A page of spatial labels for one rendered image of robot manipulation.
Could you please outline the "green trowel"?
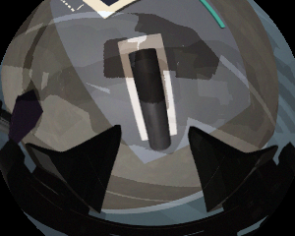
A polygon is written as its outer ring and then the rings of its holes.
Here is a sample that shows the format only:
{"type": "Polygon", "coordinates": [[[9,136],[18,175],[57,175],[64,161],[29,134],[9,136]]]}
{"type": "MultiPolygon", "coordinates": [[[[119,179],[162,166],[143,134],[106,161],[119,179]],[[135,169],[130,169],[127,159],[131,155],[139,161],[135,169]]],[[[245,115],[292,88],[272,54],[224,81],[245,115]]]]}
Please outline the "green trowel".
{"type": "Polygon", "coordinates": [[[218,23],[219,28],[225,28],[225,25],[223,24],[222,20],[219,19],[219,16],[217,16],[217,13],[213,11],[213,9],[209,6],[207,3],[207,0],[199,0],[200,3],[203,3],[203,5],[206,5],[206,10],[210,12],[211,16],[215,19],[215,22],[218,23]]]}

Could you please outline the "tan square tile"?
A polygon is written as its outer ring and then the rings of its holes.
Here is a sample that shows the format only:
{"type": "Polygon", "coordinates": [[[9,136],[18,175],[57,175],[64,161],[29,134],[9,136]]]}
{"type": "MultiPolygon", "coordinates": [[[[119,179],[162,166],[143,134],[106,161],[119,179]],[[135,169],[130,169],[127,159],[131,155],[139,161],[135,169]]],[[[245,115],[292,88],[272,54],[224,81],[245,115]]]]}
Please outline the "tan square tile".
{"type": "Polygon", "coordinates": [[[127,5],[136,3],[137,0],[82,0],[88,4],[89,7],[95,9],[103,19],[108,19],[113,13],[119,12],[121,8],[127,5]]]}

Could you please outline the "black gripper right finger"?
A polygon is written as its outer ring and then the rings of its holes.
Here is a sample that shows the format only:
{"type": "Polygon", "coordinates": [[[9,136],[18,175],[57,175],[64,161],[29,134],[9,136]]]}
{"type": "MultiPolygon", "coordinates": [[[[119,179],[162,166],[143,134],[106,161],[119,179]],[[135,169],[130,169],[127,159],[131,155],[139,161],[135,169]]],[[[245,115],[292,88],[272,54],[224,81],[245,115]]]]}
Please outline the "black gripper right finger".
{"type": "Polygon", "coordinates": [[[195,126],[190,126],[188,139],[202,181],[206,212],[223,208],[223,202],[245,184],[258,166],[274,158],[278,147],[245,153],[195,126]]]}

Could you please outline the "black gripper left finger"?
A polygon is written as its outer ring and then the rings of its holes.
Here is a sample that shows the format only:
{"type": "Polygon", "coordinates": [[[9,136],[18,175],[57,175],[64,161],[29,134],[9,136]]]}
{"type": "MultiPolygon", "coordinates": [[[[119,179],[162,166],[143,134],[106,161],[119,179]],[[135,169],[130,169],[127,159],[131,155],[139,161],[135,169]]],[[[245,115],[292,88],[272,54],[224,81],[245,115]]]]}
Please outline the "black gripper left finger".
{"type": "Polygon", "coordinates": [[[100,213],[121,135],[121,125],[115,125],[62,152],[30,143],[26,144],[26,150],[34,165],[60,178],[89,211],[100,213]]]}

